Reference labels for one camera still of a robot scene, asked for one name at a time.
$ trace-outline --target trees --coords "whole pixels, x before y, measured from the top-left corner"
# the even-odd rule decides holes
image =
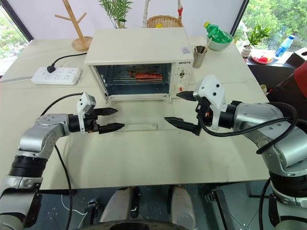
[[[288,35],[296,36],[292,51],[307,46],[307,0],[250,0],[241,21],[248,29],[259,23],[272,29],[262,48],[277,49]]]
[[[0,11],[0,58],[18,55],[27,45],[27,39],[9,21],[6,12]]]

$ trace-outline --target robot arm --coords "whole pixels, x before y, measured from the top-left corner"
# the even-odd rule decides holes
[[[117,110],[94,109],[95,104],[94,97],[83,93],[77,103],[78,115],[43,115],[23,134],[10,173],[0,187],[1,230],[21,230],[35,223],[42,198],[37,193],[43,181],[42,174],[59,138],[79,131],[113,132],[124,126],[97,124],[99,115],[111,115]]]
[[[240,133],[253,141],[258,148],[279,137],[290,126],[287,121],[291,118],[284,118],[282,112],[272,104],[236,101],[225,104],[224,95],[225,90],[217,78],[209,75],[198,83],[195,91],[177,95],[189,101],[198,101],[196,112],[199,123],[195,125],[177,117],[165,117],[165,120],[197,136],[202,129],[217,137]],[[276,122],[273,124],[263,125],[274,120]],[[233,132],[216,133],[207,127],[212,127],[213,130],[218,130],[219,127],[232,128]],[[294,127],[286,137],[265,148],[261,156],[271,177],[279,221],[283,220],[282,216],[287,216],[286,219],[301,218],[307,222],[307,134]]]

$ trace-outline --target plastic water bottle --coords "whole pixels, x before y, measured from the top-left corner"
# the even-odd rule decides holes
[[[207,29],[208,37],[212,38],[214,42],[217,43],[231,42],[231,38],[228,37],[228,35],[226,35],[218,25],[212,25],[210,24],[210,22],[205,22],[205,25],[203,25],[203,27]]]
[[[274,59],[279,59],[287,51],[287,49],[293,43],[294,38],[294,35],[290,35],[283,41],[283,43],[280,44],[279,48],[275,52]]]

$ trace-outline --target green bowl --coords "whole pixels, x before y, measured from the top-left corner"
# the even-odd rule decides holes
[[[224,31],[224,33],[227,34],[231,38],[231,42],[228,42],[228,43],[217,43],[217,42],[211,41],[210,44],[209,44],[209,48],[210,49],[222,50],[222,49],[227,48],[230,45],[230,43],[232,43],[234,38],[231,36],[231,34],[227,33],[226,31]]]

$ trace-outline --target metal cup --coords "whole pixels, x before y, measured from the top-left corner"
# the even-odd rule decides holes
[[[206,47],[204,46],[196,46],[194,49],[194,61],[193,68],[200,68],[203,62],[203,58],[205,57],[207,51],[203,53]]]

